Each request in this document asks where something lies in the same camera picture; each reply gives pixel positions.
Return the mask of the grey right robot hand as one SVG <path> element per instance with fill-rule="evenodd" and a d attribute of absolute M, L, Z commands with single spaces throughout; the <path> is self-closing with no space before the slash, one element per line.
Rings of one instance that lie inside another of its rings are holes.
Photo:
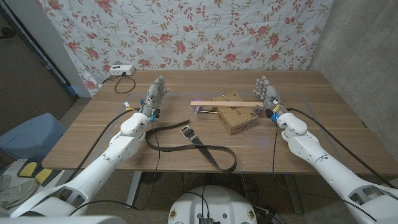
<path fill-rule="evenodd" d="M 280 116 L 287 112 L 276 89 L 271 85 L 270 81 L 262 76 L 256 80 L 256 89 L 253 92 L 262 101 L 262 106 L 257 108 L 266 112 L 266 116 L 273 121 L 277 121 Z"/>

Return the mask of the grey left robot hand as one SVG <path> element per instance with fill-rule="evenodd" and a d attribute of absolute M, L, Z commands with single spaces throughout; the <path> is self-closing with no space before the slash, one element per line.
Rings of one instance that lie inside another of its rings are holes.
<path fill-rule="evenodd" d="M 155 110 L 162 105 L 163 97 L 170 91 L 165 84 L 165 78 L 161 75 L 149 87 L 147 96 L 141 109 L 141 113 L 151 117 Z"/>

